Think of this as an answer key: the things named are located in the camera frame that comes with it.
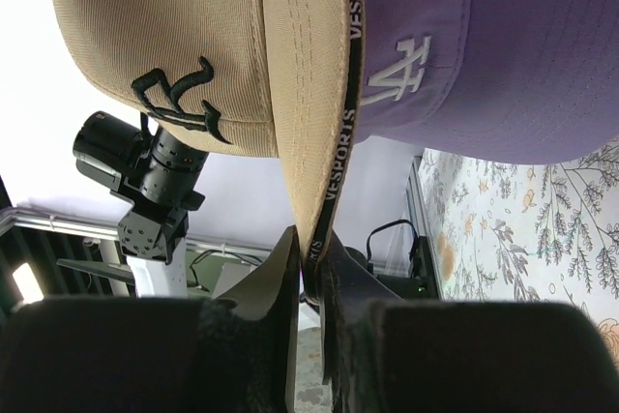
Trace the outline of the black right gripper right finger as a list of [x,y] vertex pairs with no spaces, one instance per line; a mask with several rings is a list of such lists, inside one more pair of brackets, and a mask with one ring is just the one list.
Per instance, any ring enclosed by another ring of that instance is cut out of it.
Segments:
[[560,303],[406,301],[330,242],[323,380],[336,412],[614,412],[618,372]]

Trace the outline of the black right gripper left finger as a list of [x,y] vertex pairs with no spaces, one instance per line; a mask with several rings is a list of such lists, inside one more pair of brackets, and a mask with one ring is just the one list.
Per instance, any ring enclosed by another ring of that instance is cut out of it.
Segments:
[[5,412],[290,412],[294,227],[221,296],[47,298],[1,333]]

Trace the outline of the beige sport cap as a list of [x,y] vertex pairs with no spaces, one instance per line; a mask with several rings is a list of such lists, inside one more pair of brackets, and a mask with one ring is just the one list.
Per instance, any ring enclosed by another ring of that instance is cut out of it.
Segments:
[[364,0],[52,0],[88,82],[206,152],[280,161],[320,292],[354,143]]

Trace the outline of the purple cap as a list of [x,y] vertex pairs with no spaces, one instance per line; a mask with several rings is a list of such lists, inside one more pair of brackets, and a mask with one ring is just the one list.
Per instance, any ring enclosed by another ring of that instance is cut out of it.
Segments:
[[618,0],[365,0],[356,138],[551,164],[618,134]]

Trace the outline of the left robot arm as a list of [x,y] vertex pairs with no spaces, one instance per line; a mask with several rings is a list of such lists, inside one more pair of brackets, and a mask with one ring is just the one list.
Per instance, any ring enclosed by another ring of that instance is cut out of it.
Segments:
[[208,154],[163,128],[151,133],[144,114],[137,128],[102,111],[85,121],[73,153],[82,175],[131,205],[116,231],[136,295],[187,297],[189,213],[205,200],[195,185]]

